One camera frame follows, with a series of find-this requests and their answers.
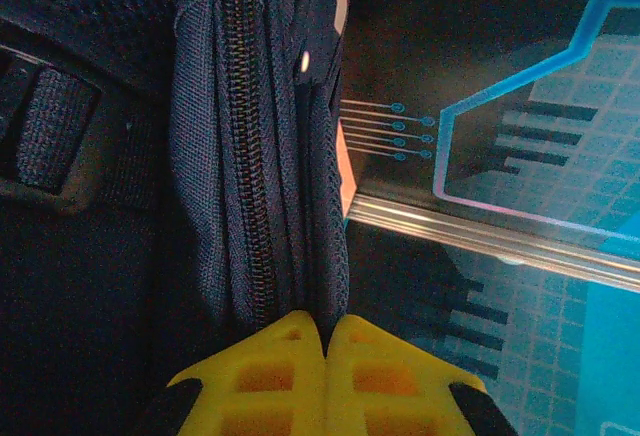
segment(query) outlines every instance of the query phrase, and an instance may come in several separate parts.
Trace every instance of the zipper teeth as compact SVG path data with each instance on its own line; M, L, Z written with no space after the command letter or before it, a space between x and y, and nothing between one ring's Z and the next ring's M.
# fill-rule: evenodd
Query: zipper teeth
M235 171L247 235L252 311L258 328L277 316L262 168L255 0L221 0Z

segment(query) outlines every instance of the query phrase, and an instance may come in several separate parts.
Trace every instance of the black buckle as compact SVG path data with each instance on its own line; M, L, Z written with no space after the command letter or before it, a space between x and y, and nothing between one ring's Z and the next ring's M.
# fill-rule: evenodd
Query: black buckle
M98 193L105 170L113 164L128 116L142 112L144 101L87 63L64 53L46 39L0 21L0 53L10 65L10 91L0 94L0 115L15 112L28 98L42 68L53 68L82 81L98 94L97 102L60 191L53 194L0 176L0 196L73 214L87 208Z

